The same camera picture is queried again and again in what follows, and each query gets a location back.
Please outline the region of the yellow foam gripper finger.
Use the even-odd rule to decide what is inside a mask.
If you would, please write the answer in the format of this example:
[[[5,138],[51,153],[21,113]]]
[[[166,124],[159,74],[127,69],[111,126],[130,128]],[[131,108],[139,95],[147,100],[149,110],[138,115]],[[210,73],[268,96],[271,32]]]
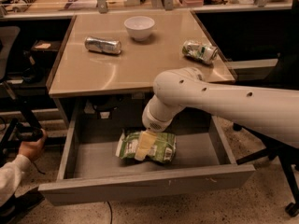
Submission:
[[[151,147],[155,143],[157,134],[151,131],[143,131],[138,139],[138,145],[135,152],[135,159],[143,161],[148,155]]]

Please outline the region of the person's hand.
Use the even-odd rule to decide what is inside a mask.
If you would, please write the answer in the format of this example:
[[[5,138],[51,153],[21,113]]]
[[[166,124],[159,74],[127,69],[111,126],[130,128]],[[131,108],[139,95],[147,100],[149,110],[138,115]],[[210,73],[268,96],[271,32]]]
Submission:
[[[42,155],[45,142],[48,138],[44,129],[42,129],[41,132],[43,135],[37,141],[22,141],[18,154],[23,155],[31,162],[36,161]]]

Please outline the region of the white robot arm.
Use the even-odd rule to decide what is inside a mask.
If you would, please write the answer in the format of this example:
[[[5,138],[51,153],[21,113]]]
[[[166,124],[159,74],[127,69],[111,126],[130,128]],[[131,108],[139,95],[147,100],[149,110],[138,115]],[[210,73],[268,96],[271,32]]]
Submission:
[[[208,83],[199,69],[187,67],[160,73],[153,92],[142,115],[152,132],[163,132],[191,107],[299,148],[299,91]]]

